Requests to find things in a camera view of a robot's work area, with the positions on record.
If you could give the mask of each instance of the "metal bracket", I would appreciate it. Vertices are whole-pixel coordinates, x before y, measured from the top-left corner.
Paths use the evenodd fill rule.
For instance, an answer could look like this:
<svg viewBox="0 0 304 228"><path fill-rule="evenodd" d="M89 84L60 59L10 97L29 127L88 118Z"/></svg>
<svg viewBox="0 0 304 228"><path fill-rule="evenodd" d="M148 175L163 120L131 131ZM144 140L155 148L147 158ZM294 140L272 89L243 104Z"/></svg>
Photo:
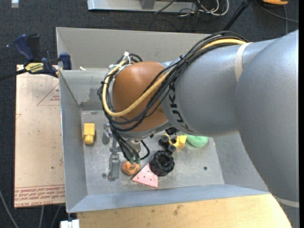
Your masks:
<svg viewBox="0 0 304 228"><path fill-rule="evenodd" d="M119 147L117 146L117 140L113 138L113 144L110 148L112 152L109 160L109 173L108 181L115 181L119 177L120 159L119 159Z"/></svg>

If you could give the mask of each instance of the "yellow object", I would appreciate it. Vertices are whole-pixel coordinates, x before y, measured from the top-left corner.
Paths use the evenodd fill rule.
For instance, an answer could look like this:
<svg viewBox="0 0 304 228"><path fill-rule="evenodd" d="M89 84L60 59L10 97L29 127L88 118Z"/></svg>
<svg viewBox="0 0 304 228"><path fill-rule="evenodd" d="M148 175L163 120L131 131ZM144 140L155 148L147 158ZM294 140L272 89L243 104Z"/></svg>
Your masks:
<svg viewBox="0 0 304 228"><path fill-rule="evenodd" d="M176 143L174 144L174 146L176 148L180 148L182 149L185 146L187 140L187 136L186 135L180 135L176 137Z"/></svg>
<svg viewBox="0 0 304 228"><path fill-rule="evenodd" d="M200 50L205 49L207 47L211 47L214 45L218 45L218 44L223 44L223 43L232 43L232 44L245 44L246 42L238 40L238 39L219 39L216 41L212 41L206 45L204 45ZM120 116L124 116L126 114L128 114L129 112L131 112L133 109L135 109L151 92L155 91L155 88L157 88L167 77L167 75L171 72L168 71L165 75L163 75L162 77L160 77L145 93L142 94L141 97L139 97L134 103L132 103L127 109L121 111L121 112L111 112L111 110L109 109L107 103L106 103L106 90L108 87L108 82L109 82L109 76L114 74L123 64L125 63L125 61L122 61L121 63L119 63L119 66L113 68L109 73L108 76L106 76L105 80L104 80L104 85L103 85L103 91L102 91L102 102L103 102L103 107L104 110L112 117L120 117Z"/></svg>
<svg viewBox="0 0 304 228"><path fill-rule="evenodd" d="M85 123L84 140L86 144L92 144L95 136L95 123Z"/></svg>

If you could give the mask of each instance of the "pink foam piece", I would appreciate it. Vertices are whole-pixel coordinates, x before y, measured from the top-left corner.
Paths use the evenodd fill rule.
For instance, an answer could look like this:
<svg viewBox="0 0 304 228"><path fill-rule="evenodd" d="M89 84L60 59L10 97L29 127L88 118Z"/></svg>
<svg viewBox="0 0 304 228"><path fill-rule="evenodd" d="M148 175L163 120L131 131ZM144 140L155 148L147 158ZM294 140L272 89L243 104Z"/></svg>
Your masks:
<svg viewBox="0 0 304 228"><path fill-rule="evenodd" d="M132 178L132 181L138 182L140 184L158 188L158 176L155 175L149 164L146 164L137 174Z"/></svg>

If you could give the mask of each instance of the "black plastic part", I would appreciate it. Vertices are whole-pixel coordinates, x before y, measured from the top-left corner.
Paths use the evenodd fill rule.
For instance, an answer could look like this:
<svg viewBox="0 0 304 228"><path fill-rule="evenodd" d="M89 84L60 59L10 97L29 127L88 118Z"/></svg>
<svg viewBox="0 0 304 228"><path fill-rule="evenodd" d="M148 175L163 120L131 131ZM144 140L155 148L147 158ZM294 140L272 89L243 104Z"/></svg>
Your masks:
<svg viewBox="0 0 304 228"><path fill-rule="evenodd" d="M160 140L158 141L159 145L161 147L167 148L167 146L169 145L169 137L166 135L163 135Z"/></svg>
<svg viewBox="0 0 304 228"><path fill-rule="evenodd" d="M171 127L171 128L166 129L166 133L168 135L173 135L173 134L178 133L178 132L179 132L179 130L177 130L175 127Z"/></svg>
<svg viewBox="0 0 304 228"><path fill-rule="evenodd" d="M34 60L39 61L41 59L40 53L40 35L30 35L27 38L28 46L34 55Z"/></svg>
<svg viewBox="0 0 304 228"><path fill-rule="evenodd" d="M174 151L176 150L176 147L173 145L173 144L170 144L166 151L169 153L169 154L172 154Z"/></svg>
<svg viewBox="0 0 304 228"><path fill-rule="evenodd" d="M171 172L174 169L174 165L173 157L166 151L157 151L149 159L151 171L159 177L165 176Z"/></svg>

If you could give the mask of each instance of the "wire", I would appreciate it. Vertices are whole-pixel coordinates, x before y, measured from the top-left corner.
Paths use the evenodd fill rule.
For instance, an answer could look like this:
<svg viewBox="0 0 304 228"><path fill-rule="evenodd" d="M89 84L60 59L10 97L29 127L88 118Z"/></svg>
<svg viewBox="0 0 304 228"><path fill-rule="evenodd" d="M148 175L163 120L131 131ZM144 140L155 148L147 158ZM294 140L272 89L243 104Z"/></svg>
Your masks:
<svg viewBox="0 0 304 228"><path fill-rule="evenodd" d="M166 19L155 19L155 20L153 20L153 21L150 23L149 27L148 27L148 31L151 31L152 24L154 24L154 23L157 22L157 21L164 21L164 22L170 24L173 28L175 28L175 30L176 30L177 32L180 32L180 31L181 31L179 28L177 28L176 25L174 25L172 22L170 22L170 21L168 21L168 20L166 20Z"/></svg>
<svg viewBox="0 0 304 228"><path fill-rule="evenodd" d="M146 145L146 143L145 143L143 140L141 140L141 142L142 142L143 146L144 146L144 147L146 148L146 150L147 150L147 154L146 154L145 156L141 157L141 160L144 160L144 159L146 159L146 158L149 156L150 150L149 150L148 146Z"/></svg>
<svg viewBox="0 0 304 228"><path fill-rule="evenodd" d="M52 224L51 224L51 228L53 228L53 226L54 226L54 224L55 224L55 222L56 222L56 219L57 219L57 216L58 216L58 213L59 213L61 207L62 207L62 205L60 205L59 208L58 208L57 211L56 211L56 214L55 214L55 216L54 216L54 218L53 218L53 221L52 221Z"/></svg>
<svg viewBox="0 0 304 228"><path fill-rule="evenodd" d="M288 33L288 17L287 17L286 6L284 5L283 7L284 7L284 12L285 12L285 18L286 18L286 20L285 20L285 35L287 35L287 33Z"/></svg>
<svg viewBox="0 0 304 228"><path fill-rule="evenodd" d="M12 216L12 214L11 214L11 212L10 212L10 210L9 210L9 208L8 208L8 206L7 206L6 202L5 202L5 200L4 200L4 197L3 197L3 195L2 195L1 190L0 190L0 198L1 198L2 204L3 204L4 208L5 208L5 210L6 210L7 214L8 214L8 216L9 216L9 218L10 218L10 220L11 220L11 222L14 224L15 228L19 228L19 226L17 225L15 219L13 218L13 216Z"/></svg>
<svg viewBox="0 0 304 228"><path fill-rule="evenodd" d="M165 7L163 7L162 9L158 10L157 12L155 12L154 14L160 13L162 11L164 11L165 9L167 9L169 6L171 6L172 3L174 3L176 0L172 0L170 3L168 3Z"/></svg>
<svg viewBox="0 0 304 228"><path fill-rule="evenodd" d="M287 21L289 21L289 22L299 23L298 20L289 19L289 18L287 18L287 17L283 17L283 16L280 16L280 15L277 15L277 14L275 14L275 13L273 13L273 12L271 12L271 11L265 9L265 8L264 8L261 4L259 4L256 0L255 0L255 3L256 3L261 9L263 9L263 10L266 11L267 13L272 14L273 16L276 16L276 17L278 17L278 18L280 18L280 19L285 19L285 20L287 20Z"/></svg>
<svg viewBox="0 0 304 228"><path fill-rule="evenodd" d="M214 33L213 35L210 35L210 36L200 40L191 48L190 51L188 51L185 55L180 56L180 60L177 60L175 63L173 63L169 67L164 68L152 80L150 85L146 88L146 90L139 97L139 99L141 97L144 98L145 95L150 93L151 89L154 89L155 93L151 96L147 106L140 114L138 114L137 116L133 117L132 119L129 119L126 121L121 121L121 119L120 119L120 121L117 121L117 120L115 120L115 118L117 116L116 117L112 116L113 114L116 114L117 112L111 112L111 115L109 115L108 112L106 111L106 108L109 105L111 105L110 104L111 98L109 96L109 91L106 89L110 86L112 80L115 77L116 70L119 67L116 66L115 68L109 70L108 74L106 74L106 76L104 78L104 81L102 82L103 83L103 85L101 86L102 90L100 88L98 90L98 94L102 100L104 114L107 117L107 119L109 120L113 137L119 143L123 153L125 151L128 151L130 153L130 157L126 156L125 154L124 154L124 157L130 161L130 158L133 159L134 156L138 157L139 154L138 154L138 152L136 152L133 149L132 146L130 146L126 142L126 140L122 137L121 134L135 129L137 126L139 126L143 122L143 120L145 118L151 116L155 112L155 110L158 108L158 106L161 104L161 102L167 96L167 94L169 92L169 90L168 90L169 86L171 84L174 84L174 82L179 78L179 76L184 72L184 70L189 65L191 65L191 63L194 60L196 60L201 55L203 55L215 48L224 47L224 46L228 46L228 45L240 45L240 44L244 44L247 42L248 42L247 40L245 40L244 38L240 37L238 34L231 32L231 31L221 31L218 33ZM155 106L156 102L160 98L162 98L161 101L158 102L157 105ZM148 114L148 111L150 109L153 109L153 110L151 113ZM119 125L126 125L126 124L132 124L132 125L127 126L127 128L118 127Z"/></svg>
<svg viewBox="0 0 304 228"><path fill-rule="evenodd" d="M203 10L199 9L199 12L203 12L203 13L207 13L210 15L214 15L214 16L223 16L225 14L228 13L229 11L229 0L224 0L225 4L226 4L226 9L225 11L221 12L221 13L217 13L217 11L219 10L219 6L220 6L220 2L219 0L215 0L216 1L216 8L214 9L206 9L206 7L203 5L203 1L200 0L196 0L198 2L198 7L203 8Z"/></svg>
<svg viewBox="0 0 304 228"><path fill-rule="evenodd" d="M44 214L44 206L42 206L42 208L41 208L41 215L40 215L40 221L39 221L39 228L42 227L43 214Z"/></svg>
<svg viewBox="0 0 304 228"><path fill-rule="evenodd" d="M236 39L220 39L214 42L210 42L210 44L207 44L205 46L203 46L200 50L205 49L206 47L209 46L213 46L213 45L218 45L218 44L223 44L223 43L232 43L232 44L240 44L241 41L240 40L236 40ZM114 69L112 69L109 74L113 74L115 73L117 70L119 69L119 66L116 66ZM147 98L150 93L152 93L153 91L155 91L155 89L166 79L166 77L169 75L169 73L171 72L171 70L169 70L169 72L167 72L165 75L163 75L161 78L159 78L146 92L144 92L135 102L133 102L128 108L126 108L125 110L121 111L121 112L113 112L109 109L108 104L107 104L107 100L106 100L106 91L108 88L108 83L109 83L109 76L105 77L104 80L104 85L103 85L103 106L104 106L104 110L106 111L106 113L109 116L112 117L120 117L120 116L124 116L128 113L130 113L132 110L134 110L141 102L143 102L145 100L145 98Z"/></svg>
<svg viewBox="0 0 304 228"><path fill-rule="evenodd" d="M117 70L119 69L119 66L115 67L114 69L112 69L110 71L109 74L113 74L115 73ZM130 113L132 110L134 110L136 107L138 107L138 105L144 101L145 98L147 98L149 96L149 94L151 92L153 92L165 79L166 79L166 76L169 74L166 73L164 76L162 76L157 82L155 82L155 84L149 88L149 90L147 90L141 97L139 97L134 103L132 103L127 109L121 111L121 112L112 112L108 105L107 105L107 102L106 102L106 89L108 87L108 82L109 82L109 77L106 77L105 80L104 80L104 86L103 86L103 106L104 106L104 110L108 113L108 115L110 116L113 116L113 117L120 117L120 116L124 116L128 113Z"/></svg>

